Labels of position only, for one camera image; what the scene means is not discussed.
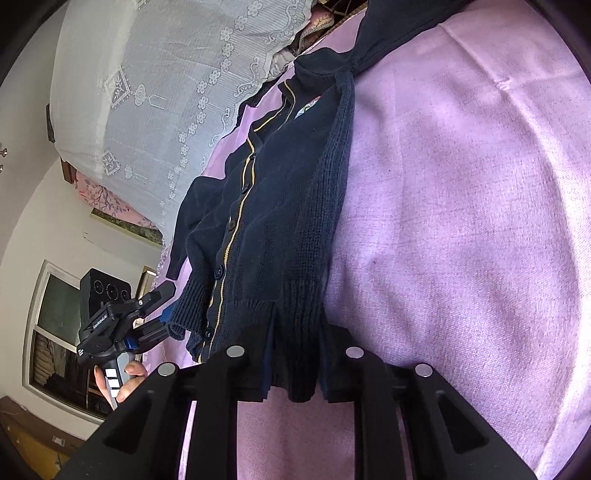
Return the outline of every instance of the ribbed cuff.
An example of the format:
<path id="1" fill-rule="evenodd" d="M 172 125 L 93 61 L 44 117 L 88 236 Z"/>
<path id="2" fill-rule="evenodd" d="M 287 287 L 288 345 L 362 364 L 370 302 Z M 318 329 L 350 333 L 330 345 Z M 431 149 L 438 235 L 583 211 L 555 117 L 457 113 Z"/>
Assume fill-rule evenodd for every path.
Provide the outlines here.
<path id="1" fill-rule="evenodd" d="M 184 339 L 184 331 L 192 332 L 192 338 L 197 337 L 196 342 L 201 342 L 201 326 L 205 315 L 205 288 L 199 283 L 193 272 L 181 296 L 174 303 L 174 309 L 166 324 L 168 334 L 175 340 Z"/>
<path id="2" fill-rule="evenodd" d="M 279 348 L 284 352 L 282 385 L 293 402 L 306 402 L 314 395 L 319 362 L 319 330 L 322 315 L 320 282 L 293 280 L 283 285 L 276 324 Z"/>

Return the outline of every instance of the navy cardigan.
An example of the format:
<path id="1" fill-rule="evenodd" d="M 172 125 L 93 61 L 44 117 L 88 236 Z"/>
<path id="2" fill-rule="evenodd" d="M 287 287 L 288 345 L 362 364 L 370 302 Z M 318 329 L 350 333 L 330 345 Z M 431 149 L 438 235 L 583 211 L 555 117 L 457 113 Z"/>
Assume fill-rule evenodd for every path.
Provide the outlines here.
<path id="1" fill-rule="evenodd" d="M 292 401 L 314 394 L 353 78 L 467 3 L 369 0 L 353 49 L 300 56 L 294 77 L 279 85 L 282 107 L 251 126 L 226 160 L 225 178 L 195 179 L 178 214 L 168 277 L 178 277 L 186 257 L 193 271 L 168 329 L 176 339 L 191 332 L 187 349 L 197 362 L 235 342 L 243 327 L 270 320 L 275 350 L 284 353 L 274 359 L 273 383 Z"/>

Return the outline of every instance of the finger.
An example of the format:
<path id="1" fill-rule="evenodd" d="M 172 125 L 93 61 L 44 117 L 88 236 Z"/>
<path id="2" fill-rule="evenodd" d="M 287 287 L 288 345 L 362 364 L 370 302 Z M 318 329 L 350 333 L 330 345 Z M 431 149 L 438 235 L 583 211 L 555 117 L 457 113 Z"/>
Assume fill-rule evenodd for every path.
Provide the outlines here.
<path id="1" fill-rule="evenodd" d="M 125 382 L 123 387 L 121 387 L 121 390 L 119 390 L 119 394 L 117 395 L 117 403 L 125 401 L 127 397 L 129 397 L 144 380 L 145 377 L 135 377 Z"/>
<path id="2" fill-rule="evenodd" d="M 109 402 L 109 405 L 115 409 L 109 396 L 109 390 L 107 389 L 107 380 L 105 380 L 105 375 L 98 365 L 95 365 L 95 381 L 96 386 L 99 387 L 100 393 L 102 393 L 103 397 L 106 398 L 107 402 Z"/>
<path id="3" fill-rule="evenodd" d="M 125 366 L 125 373 L 129 375 L 137 375 L 139 377 L 148 376 L 148 371 L 146 370 L 146 367 L 144 367 L 144 364 L 135 360 L 132 360 Z"/>

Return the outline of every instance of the metal screw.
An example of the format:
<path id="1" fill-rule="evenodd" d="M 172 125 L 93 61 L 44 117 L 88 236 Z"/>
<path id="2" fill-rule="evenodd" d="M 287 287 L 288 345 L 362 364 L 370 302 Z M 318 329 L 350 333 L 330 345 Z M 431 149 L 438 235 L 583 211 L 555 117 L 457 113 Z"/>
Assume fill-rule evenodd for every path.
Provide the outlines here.
<path id="1" fill-rule="evenodd" d="M 364 351 L 362 348 L 359 348 L 358 346 L 350 346 L 349 348 L 347 348 L 347 350 L 345 350 L 345 354 L 349 357 L 349 358 L 361 358 L 364 355 Z"/>
<path id="2" fill-rule="evenodd" d="M 244 355 L 244 347 L 240 345 L 232 345 L 226 350 L 226 355 L 230 358 L 238 358 L 239 356 Z"/>
<path id="3" fill-rule="evenodd" d="M 177 367 L 175 364 L 167 363 L 162 364 L 158 367 L 158 374 L 162 375 L 163 377 L 167 377 L 172 375 L 176 371 Z"/>
<path id="4" fill-rule="evenodd" d="M 415 368 L 414 368 L 414 372 L 419 376 L 419 377 L 430 377 L 431 375 L 433 375 L 433 368 L 431 367 L 431 365 L 427 365 L 427 364 L 418 364 Z"/>

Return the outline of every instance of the pink bedsheet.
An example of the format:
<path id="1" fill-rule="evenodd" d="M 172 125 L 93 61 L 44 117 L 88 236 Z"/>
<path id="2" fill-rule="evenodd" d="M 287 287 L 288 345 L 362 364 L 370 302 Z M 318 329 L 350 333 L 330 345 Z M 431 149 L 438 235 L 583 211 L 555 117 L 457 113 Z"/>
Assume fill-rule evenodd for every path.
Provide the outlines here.
<path id="1" fill-rule="evenodd" d="M 349 48 L 360 18 L 323 44 Z M 273 88 L 247 108 L 205 174 L 221 177 L 280 105 Z M 325 298 L 384 360 L 436 367 L 540 480 L 591 424 L 590 106 L 576 60 L 522 0 L 477 0 L 386 56 L 356 81 Z M 147 357 L 192 364 L 173 340 Z M 277 389 L 240 404 L 239 478 L 353 478 L 352 419 Z"/>
<path id="2" fill-rule="evenodd" d="M 77 190 L 78 195 L 92 208 L 96 208 L 114 218 L 133 223 L 134 225 L 158 229 L 150 220 L 137 212 L 137 210 L 134 210 L 128 203 L 79 171 L 76 172 L 76 184 L 74 188 Z"/>

